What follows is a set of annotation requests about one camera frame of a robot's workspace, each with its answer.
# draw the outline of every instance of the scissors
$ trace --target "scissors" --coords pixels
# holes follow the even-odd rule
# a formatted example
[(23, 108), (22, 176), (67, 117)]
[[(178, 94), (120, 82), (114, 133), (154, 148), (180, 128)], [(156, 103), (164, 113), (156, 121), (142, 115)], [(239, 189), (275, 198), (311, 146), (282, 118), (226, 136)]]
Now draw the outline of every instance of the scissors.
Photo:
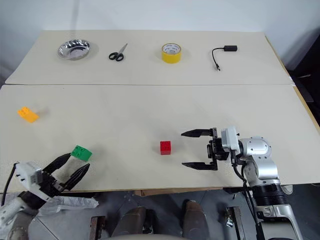
[(119, 52), (116, 52), (116, 51), (115, 51), (115, 52), (111, 53), (111, 54), (109, 55), (109, 59), (110, 59), (110, 60), (116, 60), (117, 62), (122, 61), (122, 60), (125, 58), (125, 56), (124, 56), (122, 53), (123, 53), (124, 50), (126, 49), (127, 45), (128, 45), (128, 43), (126, 43), (126, 44), (120, 49)]

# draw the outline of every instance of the metal bowl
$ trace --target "metal bowl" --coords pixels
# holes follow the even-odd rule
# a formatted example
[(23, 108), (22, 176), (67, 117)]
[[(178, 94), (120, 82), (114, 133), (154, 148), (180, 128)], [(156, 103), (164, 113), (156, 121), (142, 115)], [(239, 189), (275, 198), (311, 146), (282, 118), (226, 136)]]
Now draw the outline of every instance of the metal bowl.
[(66, 41), (58, 49), (58, 55), (64, 59), (78, 60), (84, 58), (90, 51), (90, 43), (83, 39)]

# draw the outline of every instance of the lego brick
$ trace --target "lego brick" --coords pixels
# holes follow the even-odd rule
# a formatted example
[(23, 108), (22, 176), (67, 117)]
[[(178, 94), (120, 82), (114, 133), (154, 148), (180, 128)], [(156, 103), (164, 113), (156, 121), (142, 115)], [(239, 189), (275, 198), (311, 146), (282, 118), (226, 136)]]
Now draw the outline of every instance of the lego brick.
[(35, 120), (39, 118), (37, 114), (35, 114), (33, 111), (31, 111), (29, 108), (24, 106), (20, 110), (17, 111), (21, 118), (26, 120), (29, 123), (33, 123)]
[(89, 160), (91, 155), (92, 155), (92, 152), (90, 152), (89, 150), (79, 145), (75, 146), (75, 148), (71, 152), (71, 156), (74, 156), (77, 159), (83, 160), (85, 162)]
[(161, 141), (160, 142), (160, 154), (161, 155), (170, 155), (171, 154), (171, 142), (170, 141)]

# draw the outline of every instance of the red lego brick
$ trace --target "red lego brick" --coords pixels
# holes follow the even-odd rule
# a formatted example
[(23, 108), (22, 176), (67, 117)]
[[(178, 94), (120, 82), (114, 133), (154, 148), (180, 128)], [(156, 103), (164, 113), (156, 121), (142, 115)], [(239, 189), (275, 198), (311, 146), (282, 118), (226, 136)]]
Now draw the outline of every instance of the red lego brick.
[(161, 141), (160, 142), (160, 154), (161, 155), (170, 155), (171, 154), (171, 142), (170, 141)]

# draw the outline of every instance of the tape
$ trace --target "tape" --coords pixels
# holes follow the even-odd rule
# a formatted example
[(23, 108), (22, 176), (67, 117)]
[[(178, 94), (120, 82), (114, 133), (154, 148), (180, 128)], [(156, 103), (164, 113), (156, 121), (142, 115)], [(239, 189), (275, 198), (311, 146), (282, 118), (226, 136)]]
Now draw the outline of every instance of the tape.
[(168, 64), (176, 64), (181, 58), (181, 47), (176, 43), (162, 46), (162, 60)]

